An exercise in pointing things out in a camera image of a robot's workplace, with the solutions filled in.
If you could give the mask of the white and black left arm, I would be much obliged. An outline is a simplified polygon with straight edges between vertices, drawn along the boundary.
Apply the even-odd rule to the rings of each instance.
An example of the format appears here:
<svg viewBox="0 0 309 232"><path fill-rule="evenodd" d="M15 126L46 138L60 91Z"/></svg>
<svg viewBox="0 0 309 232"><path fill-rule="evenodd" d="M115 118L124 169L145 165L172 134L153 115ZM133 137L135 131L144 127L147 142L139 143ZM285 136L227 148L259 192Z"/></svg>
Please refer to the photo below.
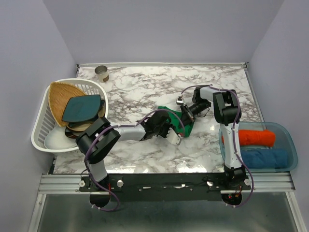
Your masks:
<svg viewBox="0 0 309 232"><path fill-rule="evenodd" d="M75 140L92 177L90 185L97 191L106 188L108 173L104 159L117 142L145 141L154 136L165 138L175 145L181 142L166 110L156 110L151 117L130 125L112 125L105 117L97 119Z"/></svg>

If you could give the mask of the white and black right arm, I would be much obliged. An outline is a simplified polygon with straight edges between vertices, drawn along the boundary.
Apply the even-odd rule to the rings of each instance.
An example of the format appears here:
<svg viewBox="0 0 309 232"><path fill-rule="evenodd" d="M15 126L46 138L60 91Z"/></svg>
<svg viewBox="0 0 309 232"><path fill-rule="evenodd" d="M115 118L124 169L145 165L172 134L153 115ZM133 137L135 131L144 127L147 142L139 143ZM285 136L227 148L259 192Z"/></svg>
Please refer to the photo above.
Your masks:
<svg viewBox="0 0 309 232"><path fill-rule="evenodd" d="M234 189L246 179L246 165L241 157L239 143L239 99L234 90L219 89L212 85L194 87L192 106L187 106L182 96L176 100L182 111L182 123L193 122L201 111L213 106L214 117L220 125L225 146L225 175L222 177L222 184L227 189Z"/></svg>

